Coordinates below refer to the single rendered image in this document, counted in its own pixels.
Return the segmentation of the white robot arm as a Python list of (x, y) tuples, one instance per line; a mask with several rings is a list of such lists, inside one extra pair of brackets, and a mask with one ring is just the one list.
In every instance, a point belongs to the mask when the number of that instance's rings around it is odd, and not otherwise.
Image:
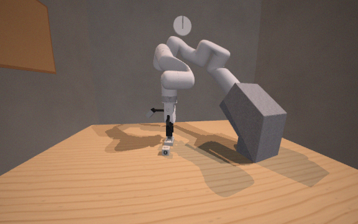
[(187, 64), (177, 59), (178, 51), (182, 58), (198, 67), (204, 67), (213, 54), (206, 72), (214, 78), (225, 95), (237, 78), (226, 68), (223, 68), (230, 57), (230, 52), (208, 40), (201, 40), (197, 49), (189, 47), (180, 38), (171, 36), (167, 44), (160, 44), (155, 49), (154, 68), (165, 71), (161, 76), (162, 102), (177, 102), (177, 90), (188, 90), (193, 87), (195, 78)]

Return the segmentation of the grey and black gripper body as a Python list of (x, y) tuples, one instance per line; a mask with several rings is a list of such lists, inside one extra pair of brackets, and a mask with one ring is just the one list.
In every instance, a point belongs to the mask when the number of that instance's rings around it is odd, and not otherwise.
[(170, 115), (170, 122), (171, 123), (175, 123), (176, 120), (176, 112), (175, 112), (175, 103), (177, 102), (173, 102), (173, 103), (164, 103), (164, 123), (167, 120), (167, 115)]

